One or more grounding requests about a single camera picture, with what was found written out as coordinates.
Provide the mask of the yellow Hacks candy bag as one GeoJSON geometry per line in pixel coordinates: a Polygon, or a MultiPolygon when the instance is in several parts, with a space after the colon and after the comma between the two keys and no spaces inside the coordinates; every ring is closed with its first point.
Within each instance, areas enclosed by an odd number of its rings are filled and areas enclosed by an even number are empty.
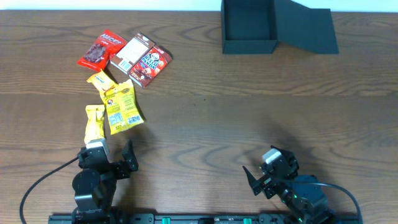
{"type": "Polygon", "coordinates": [[[100,96],[108,115],[111,135],[144,122],[136,106],[134,84],[131,80],[116,85],[100,96]]]}

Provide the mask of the brown Pocky box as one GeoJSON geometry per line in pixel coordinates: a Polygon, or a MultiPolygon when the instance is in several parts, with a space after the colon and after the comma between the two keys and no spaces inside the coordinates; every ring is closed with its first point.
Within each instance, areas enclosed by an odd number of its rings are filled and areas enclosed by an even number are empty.
{"type": "Polygon", "coordinates": [[[111,64],[128,74],[133,66],[153,48],[155,42],[137,33],[111,60],[111,64]]]}

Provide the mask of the red Hello Panda box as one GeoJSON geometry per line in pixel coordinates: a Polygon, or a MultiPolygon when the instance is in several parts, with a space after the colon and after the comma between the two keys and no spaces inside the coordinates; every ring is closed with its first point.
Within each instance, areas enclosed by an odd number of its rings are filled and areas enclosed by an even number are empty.
{"type": "Polygon", "coordinates": [[[129,78],[145,88],[171,62],[171,56],[162,48],[153,46],[127,73],[129,78]]]}

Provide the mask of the red Hacks candy bag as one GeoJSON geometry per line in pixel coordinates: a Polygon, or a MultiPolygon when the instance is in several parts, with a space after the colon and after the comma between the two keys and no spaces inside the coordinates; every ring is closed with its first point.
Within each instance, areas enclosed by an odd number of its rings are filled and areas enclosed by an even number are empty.
{"type": "Polygon", "coordinates": [[[96,72],[104,70],[108,62],[127,44],[127,40],[106,29],[77,61],[77,64],[96,72]]]}

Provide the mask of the black cardboard box with lid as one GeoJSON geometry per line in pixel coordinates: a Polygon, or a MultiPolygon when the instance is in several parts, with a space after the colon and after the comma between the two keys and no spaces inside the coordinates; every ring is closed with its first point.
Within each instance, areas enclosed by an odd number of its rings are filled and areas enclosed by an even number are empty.
{"type": "Polygon", "coordinates": [[[279,42],[316,54],[338,54],[329,9],[291,0],[221,2],[222,52],[271,54],[279,42]]]}

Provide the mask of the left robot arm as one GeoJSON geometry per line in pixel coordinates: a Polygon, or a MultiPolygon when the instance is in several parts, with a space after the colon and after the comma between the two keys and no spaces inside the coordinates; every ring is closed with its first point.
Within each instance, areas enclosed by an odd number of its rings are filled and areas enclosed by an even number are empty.
{"type": "Polygon", "coordinates": [[[95,139],[81,148],[77,158],[82,169],[73,179],[77,208],[73,223],[127,223],[124,212],[112,207],[117,181],[128,179],[139,168],[131,140],[121,151],[122,160],[108,161],[106,140],[95,139]]]}

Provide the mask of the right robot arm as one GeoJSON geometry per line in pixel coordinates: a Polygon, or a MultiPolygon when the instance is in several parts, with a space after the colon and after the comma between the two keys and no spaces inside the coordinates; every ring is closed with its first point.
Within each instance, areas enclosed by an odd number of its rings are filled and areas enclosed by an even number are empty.
{"type": "Polygon", "coordinates": [[[328,206],[328,199],[316,185],[314,175],[299,175],[299,164],[294,153],[271,146],[262,156],[259,166],[263,176],[256,179],[244,167],[254,195],[260,193],[268,199],[278,196],[291,214],[286,223],[339,223],[340,219],[328,206]]]}

